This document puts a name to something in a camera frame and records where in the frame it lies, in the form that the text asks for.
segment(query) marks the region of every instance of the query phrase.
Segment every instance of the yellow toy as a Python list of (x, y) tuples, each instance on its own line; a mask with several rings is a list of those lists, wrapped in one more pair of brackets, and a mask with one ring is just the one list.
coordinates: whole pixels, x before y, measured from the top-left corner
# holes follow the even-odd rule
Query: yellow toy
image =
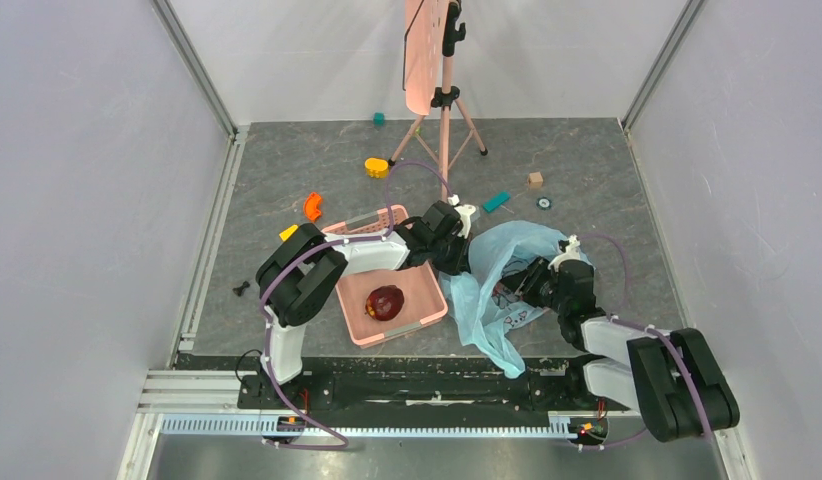
[(371, 157), (364, 162), (364, 170), (367, 171), (367, 175), (373, 178), (385, 178), (390, 172), (390, 165), (388, 165), (387, 160)]
[(291, 225), (287, 227), (283, 232), (279, 233), (279, 238), (281, 238), (282, 242), (286, 242), (287, 239), (290, 238), (290, 236), (293, 235), (293, 232), (295, 232), (298, 228), (299, 225)]

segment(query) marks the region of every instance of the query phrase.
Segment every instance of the teal block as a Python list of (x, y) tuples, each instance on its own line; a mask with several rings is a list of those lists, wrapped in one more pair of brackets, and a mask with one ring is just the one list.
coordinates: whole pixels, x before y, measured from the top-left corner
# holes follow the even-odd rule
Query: teal block
[(485, 204), (482, 205), (482, 208), (484, 208), (486, 212), (490, 213), (502, 206), (502, 204), (507, 202), (510, 198), (511, 195), (509, 195), (508, 192), (499, 192), (495, 197), (485, 202)]

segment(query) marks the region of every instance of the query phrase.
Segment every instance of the small wooden cube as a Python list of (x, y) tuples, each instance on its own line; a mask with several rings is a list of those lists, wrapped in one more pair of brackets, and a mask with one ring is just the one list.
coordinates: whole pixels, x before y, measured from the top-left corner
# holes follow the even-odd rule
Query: small wooden cube
[(543, 175), (541, 175), (541, 172), (530, 173), (526, 183), (529, 184), (529, 188), (541, 188), (543, 186)]

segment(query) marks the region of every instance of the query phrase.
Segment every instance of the light blue plastic bag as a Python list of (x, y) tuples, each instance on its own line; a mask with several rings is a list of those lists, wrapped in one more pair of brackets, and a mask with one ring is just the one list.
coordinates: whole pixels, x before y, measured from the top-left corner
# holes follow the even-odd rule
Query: light blue plastic bag
[(449, 313), (458, 324), (462, 345), (474, 344), (505, 372), (517, 378), (526, 370), (520, 354), (505, 338), (543, 314), (496, 288), (500, 278), (526, 268), (535, 258), (549, 260), (561, 253), (558, 242), (567, 237), (549, 227), (525, 221), (497, 225), (470, 243), (472, 273), (440, 276)]

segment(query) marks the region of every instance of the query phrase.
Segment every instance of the pink basket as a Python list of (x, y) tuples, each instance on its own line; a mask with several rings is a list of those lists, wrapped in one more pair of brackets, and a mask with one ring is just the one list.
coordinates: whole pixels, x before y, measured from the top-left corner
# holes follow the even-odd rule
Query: pink basket
[[(396, 223), (408, 218), (401, 205), (393, 205)], [(370, 233), (388, 226), (387, 209), (334, 224), (323, 229), (325, 233)], [(396, 285), (405, 295), (405, 305), (393, 320), (381, 322), (367, 315), (364, 304), (373, 290), (385, 285)], [(349, 336), (361, 348), (371, 347), (418, 328), (434, 325), (447, 312), (446, 300), (440, 290), (432, 267), (422, 266), (402, 271), (376, 270), (357, 273), (340, 279), (335, 287), (340, 307), (349, 327)]]

